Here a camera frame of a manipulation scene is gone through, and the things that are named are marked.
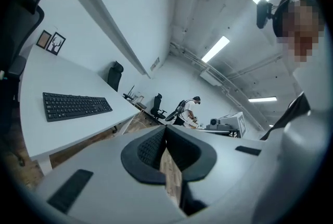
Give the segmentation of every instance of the floor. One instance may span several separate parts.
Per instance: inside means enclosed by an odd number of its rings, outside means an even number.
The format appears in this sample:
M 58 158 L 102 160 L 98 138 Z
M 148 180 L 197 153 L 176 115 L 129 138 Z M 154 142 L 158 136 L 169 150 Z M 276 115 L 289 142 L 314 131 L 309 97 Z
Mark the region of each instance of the floor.
M 146 127 L 153 127 L 157 125 L 158 123 L 152 121 L 152 119 L 147 117 L 145 114 L 140 114 L 140 116 L 134 118 L 134 120 L 127 128 L 125 134 L 123 134 L 122 136 L 126 136 L 126 133 L 135 132 Z M 54 153 L 50 155 L 51 165 L 53 168 L 55 168 L 71 156 L 81 151 L 83 148 L 97 141 L 110 139 L 115 135 L 117 134 L 113 134 L 112 128 L 82 143 L 74 145 L 73 147 L 60 151 L 58 153 Z M 43 178 L 43 174 L 39 168 L 38 163 L 36 161 L 31 161 L 28 157 L 28 152 L 25 148 L 24 139 L 21 131 L 20 113 L 18 108 L 14 109 L 13 111 L 11 129 L 9 134 L 5 136 L 5 139 L 9 142 L 9 145 L 13 146 L 13 148 L 23 157 L 25 161 L 25 166 L 20 167 L 17 162 L 17 158 L 12 153 L 10 153 L 7 148 L 2 146 L 1 153 L 3 154 L 5 163 L 8 165 L 9 171 L 12 172 L 14 178 L 17 179 L 20 183 L 33 190 Z M 165 188 L 168 195 L 176 204 L 179 204 L 182 175 L 177 165 L 172 160 L 168 150 L 165 150 L 162 156 L 160 171 L 166 176 Z

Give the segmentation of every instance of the framed picture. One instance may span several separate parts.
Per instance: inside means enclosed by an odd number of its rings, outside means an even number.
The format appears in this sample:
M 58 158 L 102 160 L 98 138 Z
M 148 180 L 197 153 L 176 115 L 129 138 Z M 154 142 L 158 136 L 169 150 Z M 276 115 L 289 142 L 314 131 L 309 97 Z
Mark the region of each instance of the framed picture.
M 37 45 L 43 49 L 45 49 L 48 40 L 51 38 L 51 34 L 48 33 L 46 30 L 43 30 L 40 38 L 37 41 Z
M 65 40 L 65 37 L 61 36 L 58 32 L 56 32 L 50 40 L 46 50 L 54 55 L 58 55 L 60 48 L 62 47 Z

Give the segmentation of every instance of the white ceiling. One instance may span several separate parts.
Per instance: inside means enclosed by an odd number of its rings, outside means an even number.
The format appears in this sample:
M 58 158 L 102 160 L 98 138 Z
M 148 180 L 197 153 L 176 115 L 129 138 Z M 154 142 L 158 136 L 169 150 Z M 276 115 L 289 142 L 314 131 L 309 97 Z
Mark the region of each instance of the white ceiling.
M 278 4 L 280 0 L 270 0 Z M 224 35 L 230 43 L 208 64 L 227 76 L 248 98 L 277 96 L 256 104 L 274 124 L 301 92 L 276 44 L 272 22 L 256 26 L 252 0 L 176 0 L 172 42 L 199 58 Z

